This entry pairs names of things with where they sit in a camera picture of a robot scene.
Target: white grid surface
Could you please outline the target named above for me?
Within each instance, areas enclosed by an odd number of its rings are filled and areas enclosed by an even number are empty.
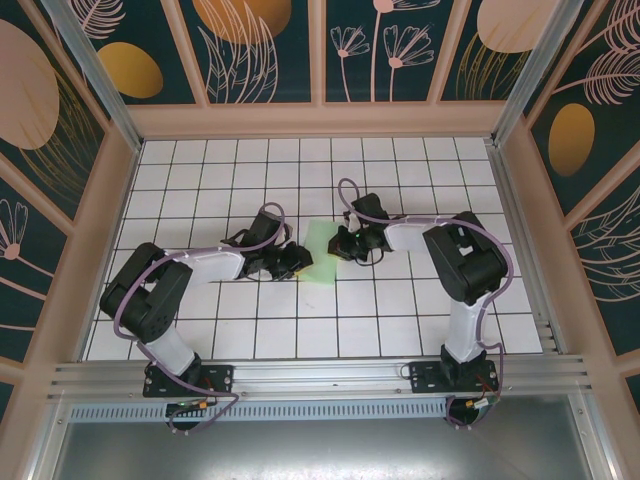
[[[542,352],[511,235],[481,138],[303,138],[146,142],[111,280],[143,242],[167,249],[217,245],[248,228],[265,201],[280,203],[304,244],[313,218],[342,220],[333,187],[350,177],[389,214],[471,209],[516,263],[491,306],[485,341],[507,354]],[[187,291],[176,327],[204,359],[437,355],[449,297],[428,255],[395,252],[374,267],[339,262],[335,285],[233,281]],[[97,314],[88,360],[141,359]]]

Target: yellow oval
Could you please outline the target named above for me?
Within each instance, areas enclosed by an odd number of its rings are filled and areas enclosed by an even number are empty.
[[[245,3],[256,18],[261,18],[271,36],[280,34],[291,18],[291,0],[193,0],[200,19],[216,36],[236,44],[258,43]]]
[[[557,0],[484,0],[478,10],[480,41],[495,52],[528,52],[538,43],[556,4]]]
[[[98,57],[120,93],[134,98],[149,98],[162,90],[160,67],[141,48],[114,42],[102,47]]]
[[[49,141],[58,124],[56,72],[29,35],[0,20],[0,138],[33,150]]]
[[[576,173],[587,161],[596,126],[591,112],[577,103],[562,107],[549,133],[549,161],[563,177]]]

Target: metal bracket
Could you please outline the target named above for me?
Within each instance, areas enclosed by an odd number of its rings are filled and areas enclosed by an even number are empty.
[[[474,370],[474,374],[462,377],[455,385],[451,385],[442,372],[439,361],[411,362],[407,366],[413,393],[482,393],[483,384],[476,378],[476,374],[490,388],[498,389],[496,366],[491,360],[484,360]]]
[[[233,370],[232,365],[203,365],[200,371],[200,381],[196,386],[216,392],[231,392]],[[145,398],[177,398],[202,397],[203,395],[177,385],[167,378],[158,367],[149,365],[145,369],[142,396]]]

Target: dark green wallpaper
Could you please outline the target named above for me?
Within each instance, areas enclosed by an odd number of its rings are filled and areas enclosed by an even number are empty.
[[[195,102],[160,0],[71,0],[70,5],[124,103]]]
[[[538,97],[540,97],[540,94],[542,93],[542,90],[546,86],[547,80],[551,76],[551,73],[553,73],[553,71],[558,66],[558,63],[560,62],[560,59],[562,59],[562,56],[564,55],[564,52],[567,50],[567,47],[571,43],[571,40],[573,40],[573,37],[576,34],[576,31],[580,28],[580,24],[584,20],[585,15],[587,13],[589,13],[589,9],[591,8],[592,5],[593,5],[593,0],[584,0],[584,3],[582,4],[582,7],[580,8],[580,12],[578,13],[578,16],[576,17],[575,21],[573,22],[573,25],[571,26],[571,29],[569,30],[569,33],[567,34],[566,37],[564,37],[564,41],[562,42],[562,45],[560,45],[560,48],[558,49],[558,51],[556,53],[556,56],[554,57],[553,61],[551,62],[551,65],[549,65],[549,67],[547,68],[547,71],[545,72],[545,74],[540,79],[540,83],[538,83],[538,86],[536,87],[535,91],[531,95],[531,98],[529,99],[529,102],[527,102],[527,105],[524,107],[524,115],[525,116],[529,115],[529,112],[531,111],[533,106],[538,101]]]
[[[2,424],[2,418],[4,417],[4,412],[7,411],[7,406],[9,405],[9,399],[11,398],[12,392],[13,392],[13,385],[0,382],[0,425]]]
[[[0,45],[0,153],[73,219],[104,131],[16,0]]]
[[[501,16],[500,7],[509,1],[512,0],[487,2],[483,8],[491,8],[491,15]],[[482,42],[478,32],[482,4],[483,0],[471,3],[441,100],[506,100],[529,58],[530,51],[504,53],[494,51]],[[497,22],[496,31],[504,36],[498,43],[505,47],[510,43],[509,36],[517,36],[519,27],[522,28],[513,22],[508,16]]]
[[[609,2],[531,129],[565,214],[640,140],[639,34],[638,2]]]
[[[403,5],[383,13],[372,3],[328,0],[327,102],[370,102],[372,81],[377,102],[426,100],[452,3]]]
[[[640,374],[627,377],[627,386],[640,414]]]
[[[180,0],[211,103],[310,102],[307,0]]]
[[[0,356],[22,362],[67,237],[0,180]]]
[[[40,13],[42,13],[42,16],[44,17],[44,19],[49,24],[49,27],[55,33],[56,37],[58,38],[58,42],[62,43],[62,48],[64,48],[64,51],[67,53],[67,57],[69,57],[69,59],[71,60],[71,63],[73,63],[73,66],[76,67],[76,70],[78,71],[78,73],[83,76],[85,84],[87,85],[87,87],[89,87],[89,90],[91,90],[91,94],[93,95],[93,98],[95,98],[96,101],[98,102],[98,105],[100,105],[100,109],[102,110],[102,113],[104,113],[104,115],[107,117],[108,120],[111,120],[111,114],[105,108],[104,104],[102,103],[102,100],[100,100],[100,97],[96,93],[96,90],[93,88],[93,85],[91,85],[91,82],[89,82],[87,80],[87,78],[84,77],[84,73],[82,73],[82,68],[80,68],[80,64],[77,62],[76,58],[73,56],[73,54],[71,53],[69,48],[67,48],[67,44],[65,42],[61,41],[60,35],[53,28],[53,23],[51,22],[51,17],[49,17],[49,14],[47,13],[47,10],[44,8],[44,6],[42,5],[41,0],[36,0],[35,4],[40,9]]]
[[[640,348],[640,169],[571,235],[616,354]]]

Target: green block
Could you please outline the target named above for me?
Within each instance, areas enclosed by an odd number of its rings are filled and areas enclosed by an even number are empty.
[[[339,223],[312,219],[309,222],[304,247],[311,252],[313,265],[298,274],[303,282],[333,285],[336,281],[338,257],[327,253],[329,240],[338,233]]]

